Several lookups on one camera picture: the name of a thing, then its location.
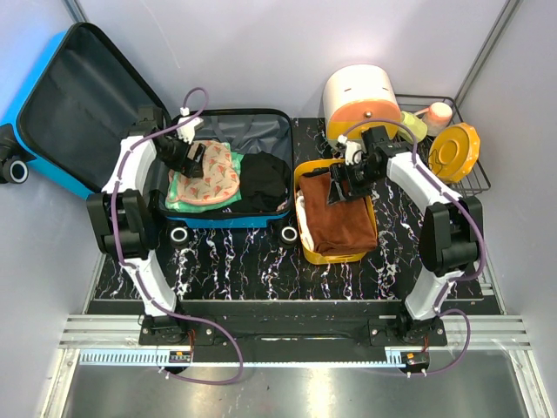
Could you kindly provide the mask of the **pink floral cloth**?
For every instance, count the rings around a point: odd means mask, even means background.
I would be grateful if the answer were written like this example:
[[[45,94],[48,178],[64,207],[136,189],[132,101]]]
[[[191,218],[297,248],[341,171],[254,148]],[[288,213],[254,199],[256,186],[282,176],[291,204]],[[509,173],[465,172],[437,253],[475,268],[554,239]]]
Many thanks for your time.
[[[239,193],[240,156],[231,151],[227,143],[215,140],[193,142],[193,151],[205,147],[201,158],[202,176],[188,178],[180,172],[174,174],[175,201],[193,206],[225,203]]]

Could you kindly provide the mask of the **yellow plastic basket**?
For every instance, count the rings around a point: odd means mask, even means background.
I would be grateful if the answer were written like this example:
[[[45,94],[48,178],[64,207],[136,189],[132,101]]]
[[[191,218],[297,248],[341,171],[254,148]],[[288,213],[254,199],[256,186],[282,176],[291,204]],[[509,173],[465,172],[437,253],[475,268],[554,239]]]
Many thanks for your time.
[[[300,178],[300,175],[302,173],[312,172],[313,170],[318,170],[318,169],[322,169],[322,168],[328,168],[329,169],[331,164],[338,163],[339,161],[340,160],[338,158],[329,158],[329,159],[310,160],[308,162],[300,164],[294,171],[295,201],[296,201],[296,193],[297,193],[297,191],[300,191],[299,190],[299,178]],[[363,199],[366,201],[367,210],[370,214],[370,217],[371,217],[372,221],[374,221],[376,226],[377,226],[375,211],[374,211],[374,208],[373,208],[371,198],[369,196],[366,196]],[[301,241],[301,245],[302,245],[303,254],[305,256],[305,259],[313,265],[325,265],[325,264],[339,264],[339,263],[346,263],[346,262],[356,262],[356,261],[361,260],[365,255],[368,254],[368,253],[357,253],[357,254],[345,255],[345,256],[342,256],[342,255],[340,255],[340,256],[322,256],[318,253],[315,253],[314,251],[310,251],[307,248],[305,248],[302,241]]]

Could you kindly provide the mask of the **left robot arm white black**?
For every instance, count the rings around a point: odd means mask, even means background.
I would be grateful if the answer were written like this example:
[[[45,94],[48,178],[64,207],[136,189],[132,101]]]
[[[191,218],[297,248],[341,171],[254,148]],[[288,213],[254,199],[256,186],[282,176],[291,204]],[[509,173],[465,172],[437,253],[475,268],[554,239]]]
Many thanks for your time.
[[[178,122],[160,127],[156,107],[143,109],[119,143],[117,162],[100,192],[86,200],[97,245],[130,276],[143,301],[144,315],[159,320],[158,335],[171,345],[187,336],[188,324],[178,311],[178,297],[158,262],[158,226],[143,191],[156,162],[176,163],[201,126],[201,112],[180,109]]]

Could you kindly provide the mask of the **blue fish-print suitcase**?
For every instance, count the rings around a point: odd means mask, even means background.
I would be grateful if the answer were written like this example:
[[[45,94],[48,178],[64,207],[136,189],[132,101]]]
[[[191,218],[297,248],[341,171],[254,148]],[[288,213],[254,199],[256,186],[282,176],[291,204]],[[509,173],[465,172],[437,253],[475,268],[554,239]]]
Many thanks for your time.
[[[47,44],[2,120],[2,182],[21,184],[30,169],[35,169],[87,200],[109,179],[121,139],[147,107],[159,109],[162,129],[178,122],[180,114],[169,114],[158,95],[101,29],[87,23],[71,26]],[[227,143],[232,152],[243,156],[257,152],[241,153],[227,140],[210,138],[205,133],[208,117],[272,113],[288,118],[273,109],[200,112],[204,123],[193,141]],[[169,173],[175,171],[160,161],[151,167],[143,195],[158,228],[167,225],[171,241],[181,246],[190,228],[245,229],[283,224],[293,207],[289,167],[288,199],[278,212],[239,213],[230,206],[202,213],[168,210],[165,198]]]

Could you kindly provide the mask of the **green tie-dye cloth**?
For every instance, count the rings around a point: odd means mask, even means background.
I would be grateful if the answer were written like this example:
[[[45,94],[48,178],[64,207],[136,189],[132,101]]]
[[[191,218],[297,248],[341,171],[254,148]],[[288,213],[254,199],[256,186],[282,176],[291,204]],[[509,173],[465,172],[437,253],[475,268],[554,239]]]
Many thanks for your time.
[[[242,162],[243,159],[243,155],[238,154],[240,156],[240,161]],[[241,195],[240,192],[233,196],[231,199],[227,200],[225,203],[221,203],[221,204],[216,204],[216,205],[209,205],[209,206],[193,206],[190,204],[186,204],[186,203],[182,203],[182,202],[178,202],[175,201],[173,198],[175,197],[175,186],[172,184],[173,179],[174,179],[174,174],[175,172],[170,172],[169,173],[169,180],[170,180],[170,184],[169,184],[169,191],[167,193],[167,196],[165,198],[165,207],[168,210],[171,211],[175,211],[175,212],[190,212],[190,213],[202,213],[202,212],[208,212],[211,210],[216,210],[216,209],[220,209],[223,208],[225,206],[229,206],[234,202],[237,202],[241,199]]]

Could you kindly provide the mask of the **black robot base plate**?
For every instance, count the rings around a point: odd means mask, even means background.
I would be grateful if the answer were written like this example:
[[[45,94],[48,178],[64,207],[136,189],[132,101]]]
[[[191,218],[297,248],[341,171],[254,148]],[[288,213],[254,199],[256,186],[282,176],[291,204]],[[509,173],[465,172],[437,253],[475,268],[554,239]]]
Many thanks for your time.
[[[444,347],[440,318],[413,320],[395,301],[208,301],[177,304],[176,313],[146,313],[140,322],[142,345],[174,345],[195,338],[214,343],[224,327],[238,340],[341,339],[366,346]]]

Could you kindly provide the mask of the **white fluffy towel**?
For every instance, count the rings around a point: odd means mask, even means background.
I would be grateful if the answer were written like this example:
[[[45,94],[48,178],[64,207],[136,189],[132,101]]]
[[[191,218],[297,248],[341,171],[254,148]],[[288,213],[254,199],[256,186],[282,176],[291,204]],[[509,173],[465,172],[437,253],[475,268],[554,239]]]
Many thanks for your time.
[[[314,241],[308,226],[306,212],[305,212],[305,198],[301,191],[296,193],[296,213],[299,222],[299,235],[305,248],[310,251],[314,250]]]

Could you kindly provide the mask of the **black garment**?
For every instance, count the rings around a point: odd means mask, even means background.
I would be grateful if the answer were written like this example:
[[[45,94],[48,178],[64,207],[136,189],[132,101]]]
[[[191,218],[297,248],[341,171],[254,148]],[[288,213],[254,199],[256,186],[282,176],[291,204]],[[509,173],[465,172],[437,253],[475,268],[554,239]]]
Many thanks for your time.
[[[313,170],[312,172],[304,172],[300,175],[301,178],[313,178],[324,174],[329,174],[330,171],[328,168],[322,168],[318,170]]]

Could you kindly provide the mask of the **black clothes pile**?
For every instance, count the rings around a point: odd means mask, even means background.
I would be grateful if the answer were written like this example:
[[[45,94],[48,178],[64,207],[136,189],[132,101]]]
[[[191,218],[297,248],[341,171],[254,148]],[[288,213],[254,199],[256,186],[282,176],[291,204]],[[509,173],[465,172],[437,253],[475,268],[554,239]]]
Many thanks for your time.
[[[241,199],[230,205],[233,212],[278,212],[288,199],[289,165],[267,152],[244,155],[240,166]]]

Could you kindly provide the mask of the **brown towel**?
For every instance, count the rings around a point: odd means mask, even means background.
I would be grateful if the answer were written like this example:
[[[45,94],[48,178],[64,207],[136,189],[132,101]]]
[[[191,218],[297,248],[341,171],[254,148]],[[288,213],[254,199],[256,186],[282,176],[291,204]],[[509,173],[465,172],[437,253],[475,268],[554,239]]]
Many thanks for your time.
[[[329,172],[299,178],[313,251],[322,256],[369,253],[378,245],[377,227],[363,198],[328,203]]]

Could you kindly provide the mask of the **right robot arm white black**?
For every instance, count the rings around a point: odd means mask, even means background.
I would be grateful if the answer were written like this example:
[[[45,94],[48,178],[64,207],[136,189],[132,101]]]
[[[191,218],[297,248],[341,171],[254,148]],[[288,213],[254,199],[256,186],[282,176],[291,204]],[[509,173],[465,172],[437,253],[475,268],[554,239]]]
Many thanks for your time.
[[[438,179],[417,153],[418,143],[394,142],[389,121],[364,130],[362,140],[338,136],[344,153],[330,166],[327,202],[364,198],[373,183],[389,179],[401,188],[423,215],[419,234],[422,267],[413,290],[405,297],[390,334],[414,345],[435,328],[441,306],[453,285],[476,279],[486,264],[483,209],[475,197],[464,198]]]

